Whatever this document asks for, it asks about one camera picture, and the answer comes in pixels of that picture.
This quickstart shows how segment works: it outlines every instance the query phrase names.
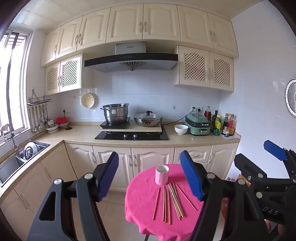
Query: pink cup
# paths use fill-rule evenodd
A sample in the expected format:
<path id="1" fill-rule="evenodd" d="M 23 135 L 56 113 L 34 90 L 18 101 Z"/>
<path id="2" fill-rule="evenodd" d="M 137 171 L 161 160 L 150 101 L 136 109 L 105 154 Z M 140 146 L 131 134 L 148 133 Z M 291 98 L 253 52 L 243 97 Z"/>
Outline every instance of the pink cup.
<path id="1" fill-rule="evenodd" d="M 168 182 L 169 168 L 166 165 L 159 165 L 155 168 L 155 182 L 157 185 L 165 185 Z"/>

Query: window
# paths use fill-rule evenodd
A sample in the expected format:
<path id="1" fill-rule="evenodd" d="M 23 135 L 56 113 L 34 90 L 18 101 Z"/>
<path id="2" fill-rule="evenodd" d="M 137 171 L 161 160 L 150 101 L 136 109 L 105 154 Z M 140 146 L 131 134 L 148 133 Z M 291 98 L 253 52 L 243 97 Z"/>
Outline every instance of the window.
<path id="1" fill-rule="evenodd" d="M 9 31 L 0 42 L 0 126 L 9 123 L 14 133 L 27 128 L 22 73 L 28 37 Z"/>

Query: tiled floor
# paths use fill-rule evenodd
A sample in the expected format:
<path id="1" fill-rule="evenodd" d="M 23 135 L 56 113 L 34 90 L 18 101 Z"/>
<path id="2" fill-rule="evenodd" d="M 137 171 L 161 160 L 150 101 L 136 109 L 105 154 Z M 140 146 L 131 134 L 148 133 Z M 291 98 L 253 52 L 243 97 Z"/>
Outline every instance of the tiled floor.
<path id="1" fill-rule="evenodd" d="M 111 241 L 144 241 L 145 235 L 139 233 L 138 226 L 125 219 L 124 198 L 124 194 L 108 193 L 102 202 L 97 203 L 107 234 Z M 80 241 L 84 241 L 85 239 L 77 209 L 73 208 L 73 215 L 77 238 Z M 213 239 L 214 241 L 220 240 L 223 226 L 224 218 L 220 213 L 218 226 Z M 158 238 L 150 235 L 148 241 L 158 241 Z"/>

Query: faucet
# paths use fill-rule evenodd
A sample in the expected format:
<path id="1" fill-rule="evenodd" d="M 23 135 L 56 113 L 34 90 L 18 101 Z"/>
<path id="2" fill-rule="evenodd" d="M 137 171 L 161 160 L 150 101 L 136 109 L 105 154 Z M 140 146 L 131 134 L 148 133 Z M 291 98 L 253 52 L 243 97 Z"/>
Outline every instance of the faucet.
<path id="1" fill-rule="evenodd" d="M 10 136 L 7 137 L 7 138 L 3 137 L 2 140 L 3 140 L 3 141 L 9 141 L 9 140 L 12 140 L 12 142 L 13 142 L 13 147 L 14 147 L 14 149 L 15 149 L 15 154 L 16 154 L 16 156 L 20 156 L 20 152 L 19 152 L 19 150 L 18 150 L 18 146 L 19 146 L 19 144 L 18 144 L 18 145 L 15 144 L 15 141 L 14 141 L 14 139 L 13 139 L 13 137 L 14 137 L 14 133 L 12 133 L 12 131 L 11 131 L 10 124 L 6 124 L 6 125 L 1 126 L 1 127 L 0 127 L 0 131 L 1 131 L 1 135 L 3 135 L 3 131 L 9 131 L 9 132 L 10 132 Z"/>

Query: range hood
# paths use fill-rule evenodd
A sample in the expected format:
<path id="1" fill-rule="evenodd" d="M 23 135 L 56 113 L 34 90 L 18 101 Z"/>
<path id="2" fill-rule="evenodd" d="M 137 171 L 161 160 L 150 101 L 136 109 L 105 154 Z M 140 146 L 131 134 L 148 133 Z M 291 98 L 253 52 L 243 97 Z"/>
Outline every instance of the range hood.
<path id="1" fill-rule="evenodd" d="M 146 42 L 131 42 L 116 44 L 115 55 L 85 60 L 84 67 L 101 72 L 170 70 L 177 62 L 177 54 L 147 53 Z"/>

